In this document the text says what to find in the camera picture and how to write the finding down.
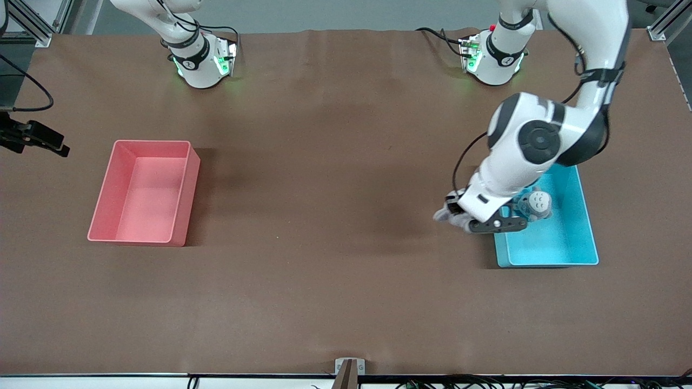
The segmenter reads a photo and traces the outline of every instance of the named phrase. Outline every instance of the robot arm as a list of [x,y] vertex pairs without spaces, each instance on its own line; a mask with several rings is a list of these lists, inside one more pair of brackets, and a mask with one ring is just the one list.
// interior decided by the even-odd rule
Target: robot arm
[[195,88],[216,85],[233,70],[237,47],[203,32],[187,12],[203,0],[111,0],[113,5],[153,28],[171,50],[178,74]]
[[[501,217],[499,208],[538,180],[554,163],[576,165],[604,147],[608,107],[624,69],[630,32],[626,1],[547,0],[545,5],[554,23],[585,52],[579,100],[576,107],[568,107],[530,93],[517,93],[498,107],[487,132],[490,155],[473,174],[463,194],[457,194],[456,212],[450,208],[453,214],[468,213],[469,221],[485,223],[493,219],[494,222]],[[516,20],[523,13],[512,15]],[[487,42],[495,41],[499,27],[487,35]],[[515,34],[523,37],[520,30]],[[497,62],[487,62],[492,71]],[[484,65],[487,63],[479,64],[479,72]],[[497,229],[472,232],[497,232]]]

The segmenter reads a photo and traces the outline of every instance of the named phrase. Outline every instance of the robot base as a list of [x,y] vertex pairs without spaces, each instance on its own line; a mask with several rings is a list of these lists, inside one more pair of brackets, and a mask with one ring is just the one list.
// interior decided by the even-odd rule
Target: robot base
[[237,44],[225,38],[216,37],[212,34],[205,34],[205,39],[210,43],[206,58],[199,63],[195,70],[189,70],[185,63],[179,64],[174,59],[178,68],[178,74],[194,88],[205,89],[218,84],[222,78],[233,75],[235,58],[237,56]]
[[462,54],[469,54],[471,58],[462,57],[462,69],[470,73],[483,84],[497,86],[507,83],[514,73],[519,71],[522,54],[510,66],[500,66],[498,61],[488,53],[486,41],[490,30],[481,31],[480,34],[459,41],[459,49]]

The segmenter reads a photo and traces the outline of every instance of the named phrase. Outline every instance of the plush toy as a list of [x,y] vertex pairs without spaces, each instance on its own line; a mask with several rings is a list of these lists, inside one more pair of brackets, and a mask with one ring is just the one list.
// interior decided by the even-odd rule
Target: plush toy
[[531,192],[516,197],[512,202],[514,211],[529,221],[547,219],[553,215],[553,199],[538,186],[534,186]]

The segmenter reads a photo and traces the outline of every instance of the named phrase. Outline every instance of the brown table surface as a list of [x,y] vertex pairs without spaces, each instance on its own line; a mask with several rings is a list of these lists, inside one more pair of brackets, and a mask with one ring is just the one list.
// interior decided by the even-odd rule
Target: brown table surface
[[[493,88],[423,33],[248,35],[236,77],[195,90],[157,36],[55,36],[30,68],[55,106],[13,117],[72,152],[0,150],[0,372],[321,372],[359,356],[378,374],[681,373],[692,126],[643,31],[610,146],[580,166],[598,266],[499,269],[491,236],[432,220],[502,99],[576,85],[558,33],[529,48]],[[19,103],[43,101],[25,82]],[[87,241],[116,139],[192,142],[188,246]]]

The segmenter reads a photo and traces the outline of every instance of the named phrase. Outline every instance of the cyan plastic bin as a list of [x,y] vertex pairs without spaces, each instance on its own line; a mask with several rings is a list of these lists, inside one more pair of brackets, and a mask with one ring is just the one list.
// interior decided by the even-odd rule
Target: cyan plastic bin
[[500,267],[569,267],[599,263],[576,166],[553,165],[535,184],[553,198],[553,215],[517,233],[495,234]]

